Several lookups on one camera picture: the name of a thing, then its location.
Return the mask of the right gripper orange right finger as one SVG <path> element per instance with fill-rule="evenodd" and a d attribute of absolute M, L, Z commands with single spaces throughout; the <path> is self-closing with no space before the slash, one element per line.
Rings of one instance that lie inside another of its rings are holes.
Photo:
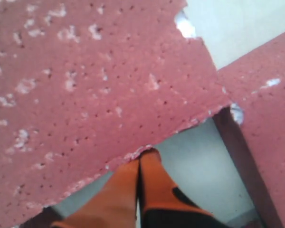
<path fill-rule="evenodd" d="M 211 213 L 191 201 L 173 181 L 156 149 L 139 157 L 142 228 L 224 228 Z"/>

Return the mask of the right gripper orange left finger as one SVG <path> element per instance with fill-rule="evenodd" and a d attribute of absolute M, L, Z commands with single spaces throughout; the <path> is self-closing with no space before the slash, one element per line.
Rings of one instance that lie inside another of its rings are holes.
<path fill-rule="evenodd" d="M 134 228 L 139 161 L 120 166 L 84 206 L 52 228 Z"/>

